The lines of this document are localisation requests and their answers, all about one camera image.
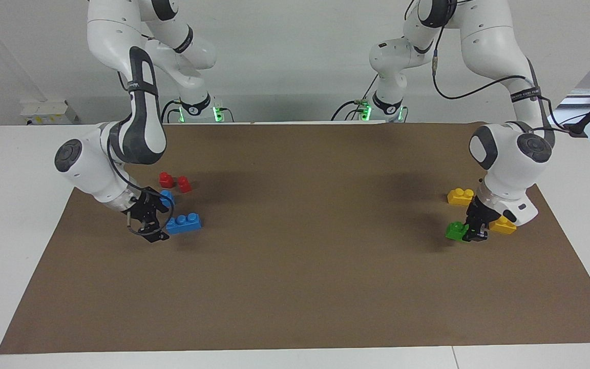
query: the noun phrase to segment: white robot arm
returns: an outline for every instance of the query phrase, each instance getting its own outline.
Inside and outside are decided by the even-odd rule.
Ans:
[[[482,126],[471,138],[471,154],[487,175],[468,209],[469,228],[463,240],[487,239],[489,223],[501,215],[515,225],[531,221],[538,210],[526,190],[545,170],[555,135],[534,68],[516,42],[508,1],[414,0],[411,5],[405,14],[404,37],[375,45],[370,52],[370,63],[380,76],[372,96],[373,114],[392,120],[399,112],[407,86],[404,69],[431,61],[438,89],[437,40],[444,28],[459,29],[464,63],[508,89],[517,117],[514,122]]]
[[[150,242],[169,238],[156,216],[157,211],[166,213],[168,208],[154,189],[139,187],[124,164],[154,164],[166,149],[154,63],[180,86],[183,103],[208,107],[204,103],[209,95],[196,69],[213,67],[216,58],[213,47],[195,39],[192,28],[176,20],[177,14],[178,7],[171,0],[90,1],[89,48],[99,61],[129,81],[131,114],[69,140],[54,159],[57,170],[75,187],[126,214],[130,231]],[[142,22],[155,36],[146,44],[140,33]],[[141,222],[140,230],[133,230],[131,219]]]

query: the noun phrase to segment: black cable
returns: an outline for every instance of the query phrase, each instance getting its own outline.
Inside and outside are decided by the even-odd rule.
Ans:
[[[520,79],[527,80],[527,78],[526,77],[523,77],[522,75],[510,75],[509,77],[500,78],[500,79],[498,79],[496,81],[491,82],[490,84],[484,85],[484,86],[476,89],[475,91],[470,91],[469,93],[462,94],[461,96],[447,96],[444,93],[442,93],[440,91],[440,89],[438,88],[438,84],[436,83],[436,74],[435,73],[432,73],[432,79],[434,81],[434,87],[436,88],[436,92],[438,92],[438,94],[440,94],[440,96],[443,96],[444,98],[446,98],[448,100],[459,100],[460,98],[468,97],[471,94],[476,94],[476,93],[478,93],[478,92],[480,92],[482,90],[485,90],[485,89],[487,89],[487,88],[489,88],[489,87],[491,87],[493,85],[499,84],[500,82],[504,82],[504,81],[506,81],[508,79],[515,79],[515,78],[520,78]]]
[[[340,111],[341,111],[341,110],[342,110],[344,107],[347,107],[348,105],[352,105],[352,104],[354,104],[354,105],[359,105],[359,104],[358,104],[358,103],[356,103],[356,101],[354,101],[354,100],[352,100],[352,101],[348,101],[348,102],[344,103],[344,104],[343,104],[343,105],[341,105],[341,106],[340,106],[340,108],[338,108],[338,110],[337,110],[337,111],[334,113],[334,115],[332,116],[332,119],[331,119],[331,120],[334,120],[334,119],[335,119],[335,117],[336,117],[336,116],[337,116],[337,115],[340,113]]]
[[[168,201],[170,201],[170,215],[168,216],[168,220],[171,219],[174,216],[174,201],[169,198],[168,196],[165,196],[163,194],[159,194],[158,192],[155,191],[150,191],[147,189],[141,189],[141,187],[131,183],[130,180],[126,179],[122,173],[120,173],[119,170],[117,170],[117,166],[115,166],[115,161],[113,160],[113,155],[111,154],[111,138],[109,137],[108,140],[106,141],[106,153],[108,154],[108,161],[111,164],[111,167],[113,168],[113,171],[115,171],[115,174],[117,174],[117,177],[120,177],[125,183],[127,183],[129,186],[133,187],[134,189],[144,193],[144,194],[150,194],[153,196],[159,196],[159,198],[164,198],[167,199]],[[136,236],[152,236],[152,234],[157,234],[157,233],[161,233],[163,231],[165,231],[165,228],[168,226],[168,222],[166,221],[161,228],[157,229],[156,231],[152,231],[150,233],[141,233],[138,232],[136,230],[134,230],[133,228],[131,228],[131,224],[127,224],[127,229],[129,229],[129,232],[135,234]]]
[[[229,112],[231,114],[231,121],[236,123],[236,118],[234,118],[234,112],[231,111],[229,108],[220,108],[220,112]]]
[[[452,10],[452,5],[456,5],[456,4],[461,4],[461,3],[468,3],[468,2],[472,2],[473,0],[463,0],[461,2],[449,2],[448,3],[448,14],[447,14],[447,18],[444,21],[443,26],[440,28],[440,33],[438,34],[438,39],[436,40],[436,45],[434,47],[434,58],[436,58],[436,61],[434,63],[432,63],[432,69],[431,69],[431,77],[434,81],[434,88],[436,89],[436,92],[438,92],[438,94],[440,94],[440,96],[442,96],[443,98],[446,98],[448,100],[459,100],[460,98],[465,98],[468,97],[472,94],[476,94],[482,90],[485,90],[493,85],[499,84],[501,82],[507,81],[508,79],[525,79],[527,80],[527,77],[524,77],[523,75],[510,75],[509,77],[503,77],[500,78],[496,81],[493,81],[489,84],[486,84],[485,86],[482,86],[474,91],[471,91],[469,93],[465,93],[462,94],[461,96],[447,96],[445,95],[443,92],[441,92],[440,88],[438,88],[438,82],[436,82],[436,68],[438,67],[437,61],[438,61],[438,45],[440,45],[440,39],[441,37],[443,37],[443,31],[445,31],[445,24],[447,22],[450,21],[450,19],[452,18],[451,14],[450,14],[450,10]]]
[[[170,123],[170,114],[172,114],[172,113],[179,113],[179,114],[181,114],[181,110],[179,110],[179,109],[172,109],[172,110],[170,110],[170,112],[168,112],[168,123]]]
[[[588,115],[588,113],[581,114],[581,115],[577,115],[577,116],[574,116],[574,117],[572,117],[572,118],[569,118],[569,119],[566,119],[566,120],[564,120],[564,121],[563,121],[563,122],[561,122],[560,124],[562,124],[562,126],[563,126],[563,124],[564,124],[564,123],[567,123],[567,122],[569,122],[569,121],[572,121],[573,119],[578,119],[578,118],[581,118],[581,117],[586,117],[587,115]]]
[[[352,113],[354,113],[354,114],[356,114],[356,113],[363,113],[363,110],[361,110],[361,109],[352,110],[351,112],[347,113],[347,115],[345,117],[345,120],[348,120],[349,119],[349,115],[352,114]]]
[[[178,104],[178,103],[180,103],[180,101],[179,101],[179,100],[171,100],[170,102],[168,102],[168,103],[167,103],[167,104],[166,104],[166,105],[163,107],[163,111],[161,112],[161,124],[164,122],[164,119],[165,119],[165,113],[168,111],[168,108],[169,108],[171,105],[176,105],[176,104]]]
[[[516,126],[518,126],[518,128],[520,128],[520,130],[521,130],[523,133],[527,133],[527,132],[528,132],[528,130],[527,130],[527,129],[525,129],[525,128],[523,128],[523,126],[521,126],[521,125],[520,125],[520,123],[518,123],[517,121],[510,120],[510,121],[506,121],[505,123],[511,123],[511,124],[515,124]]]
[[[536,132],[536,131],[557,131],[557,132],[561,132],[561,133],[570,133],[566,129],[560,129],[560,128],[554,128],[554,127],[534,128],[530,132]]]
[[[129,92],[129,89],[127,89],[127,87],[124,86],[124,82],[122,81],[122,73],[117,72],[117,79],[120,80],[120,85],[122,85],[122,89]]]
[[[365,99],[368,97],[368,93],[370,92],[370,89],[372,89],[372,86],[374,86],[375,82],[377,81],[377,77],[379,77],[379,73],[377,73],[375,75],[375,78],[372,80],[372,83],[370,84],[370,86],[368,86],[368,89],[366,90],[366,93],[363,94],[362,99]],[[354,120],[354,117],[356,117],[356,113],[354,113],[354,115],[352,115],[352,120]]]
[[[555,118],[555,111],[552,108],[552,101],[550,101],[549,98],[543,97],[543,96],[539,96],[539,99],[547,102],[547,107],[550,110],[550,117],[552,117],[552,120],[554,121],[555,126],[558,126],[559,128],[561,128],[564,131],[566,131],[566,128],[564,126],[562,126],[562,124],[557,123],[557,119]]]

